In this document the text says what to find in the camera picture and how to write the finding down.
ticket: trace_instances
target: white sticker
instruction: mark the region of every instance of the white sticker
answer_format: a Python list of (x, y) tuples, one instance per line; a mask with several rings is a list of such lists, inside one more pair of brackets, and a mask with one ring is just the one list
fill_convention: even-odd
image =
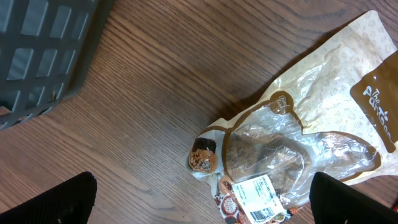
[(251, 223), (266, 223), (285, 210), (267, 175), (234, 184), (232, 188)]

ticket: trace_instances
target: basket grid hole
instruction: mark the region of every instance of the basket grid hole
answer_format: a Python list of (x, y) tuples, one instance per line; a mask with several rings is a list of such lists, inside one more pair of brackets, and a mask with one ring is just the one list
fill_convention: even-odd
[(58, 7), (57, 15), (55, 16), (54, 23), (51, 28), (50, 37), (59, 39), (63, 37), (71, 11), (72, 9), (68, 6)]
[(71, 38), (73, 40), (80, 40), (81, 35), (86, 27), (86, 22), (87, 22), (88, 14), (85, 12), (79, 12), (79, 15), (76, 18), (76, 23), (75, 26), (72, 30), (72, 35)]
[(25, 77), (32, 54), (33, 49), (18, 48), (15, 50), (11, 67), (8, 72), (7, 81), (21, 80)]
[(37, 106), (37, 103), (40, 100), (40, 96), (42, 95), (42, 93), (43, 93), (43, 87), (42, 86), (34, 87), (32, 89), (32, 91), (30, 91), (30, 93), (29, 93), (29, 99), (27, 101), (25, 109), (28, 110), (28, 109), (31, 109), (31, 108), (35, 108)]
[(75, 54), (75, 50), (66, 50), (60, 65), (60, 73), (67, 74), (69, 72), (69, 68), (72, 62), (72, 58)]
[(47, 0), (30, 0), (21, 34), (38, 35), (48, 6)]
[(14, 90), (14, 91), (9, 91), (6, 93), (2, 93), (0, 95), (0, 107), (1, 107), (1, 113), (0, 115), (3, 115), (3, 113), (11, 113), (14, 105), (15, 105), (15, 101), (17, 99), (17, 95), (18, 95), (18, 90)]
[(37, 78), (47, 77), (50, 75), (50, 70), (55, 61), (56, 54), (57, 50), (55, 49), (44, 50), (42, 60), (40, 61), (39, 69), (36, 74)]
[(12, 7), (12, 0), (0, 0), (0, 32), (5, 32)]
[(40, 113), (38, 113), (37, 116), (40, 116), (40, 115), (42, 115), (42, 114), (47, 113), (50, 109), (51, 109), (51, 108), (46, 108), (46, 109), (40, 111)]
[(63, 83), (57, 83), (51, 86), (50, 94), (49, 96), (47, 96), (48, 103), (54, 102), (55, 100), (58, 100), (60, 98), (60, 92), (62, 90), (62, 87)]

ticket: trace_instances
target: gray plastic basket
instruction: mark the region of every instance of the gray plastic basket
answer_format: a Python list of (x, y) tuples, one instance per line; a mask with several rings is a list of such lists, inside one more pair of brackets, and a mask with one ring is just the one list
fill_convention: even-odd
[(112, 3), (0, 0), (0, 129), (77, 93)]

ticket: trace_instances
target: rolled treat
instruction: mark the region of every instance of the rolled treat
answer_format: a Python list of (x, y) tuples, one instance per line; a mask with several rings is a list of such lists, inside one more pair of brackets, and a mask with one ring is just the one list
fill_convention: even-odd
[(217, 168), (216, 141), (196, 138), (188, 163), (195, 171), (213, 173)]

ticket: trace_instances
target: clear plastic packaging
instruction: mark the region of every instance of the clear plastic packaging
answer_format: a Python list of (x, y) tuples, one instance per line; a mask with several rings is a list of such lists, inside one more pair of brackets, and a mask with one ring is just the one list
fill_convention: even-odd
[[(210, 185), (226, 222), (240, 224), (289, 219), (309, 201), (318, 171), (348, 185), (398, 175), (397, 62), (369, 11), (277, 77), (256, 104), (209, 125), (184, 165)], [(245, 191), (254, 193), (240, 204)], [(281, 206), (272, 208), (274, 195)], [(262, 207), (247, 206), (253, 201)]]
[(252, 112), (229, 137), (226, 171), (234, 182), (267, 174), (285, 209), (308, 202), (313, 176), (336, 179), (375, 168), (376, 150), (343, 134), (302, 134), (290, 113), (275, 114), (284, 96)]

